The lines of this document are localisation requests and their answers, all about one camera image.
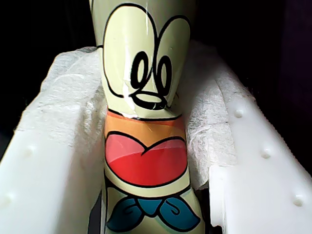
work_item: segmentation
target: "cartoon character figure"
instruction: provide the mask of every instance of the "cartoon character figure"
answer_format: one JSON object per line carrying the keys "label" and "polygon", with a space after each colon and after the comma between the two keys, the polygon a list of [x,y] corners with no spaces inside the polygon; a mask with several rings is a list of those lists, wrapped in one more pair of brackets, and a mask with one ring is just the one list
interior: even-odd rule
{"label": "cartoon character figure", "polygon": [[158,33],[153,17],[132,3],[107,21],[105,233],[204,233],[176,104],[189,39],[185,16],[171,17]]}

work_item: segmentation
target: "pale yellow figure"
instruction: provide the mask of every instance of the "pale yellow figure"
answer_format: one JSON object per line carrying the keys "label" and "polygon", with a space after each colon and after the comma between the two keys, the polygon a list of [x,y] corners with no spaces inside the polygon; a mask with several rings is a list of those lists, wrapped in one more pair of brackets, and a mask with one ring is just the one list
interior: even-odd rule
{"label": "pale yellow figure", "polygon": [[205,230],[190,187],[176,95],[190,20],[166,9],[162,15],[160,10],[158,5],[117,5],[103,30],[100,52],[109,108],[106,234],[204,234]]}

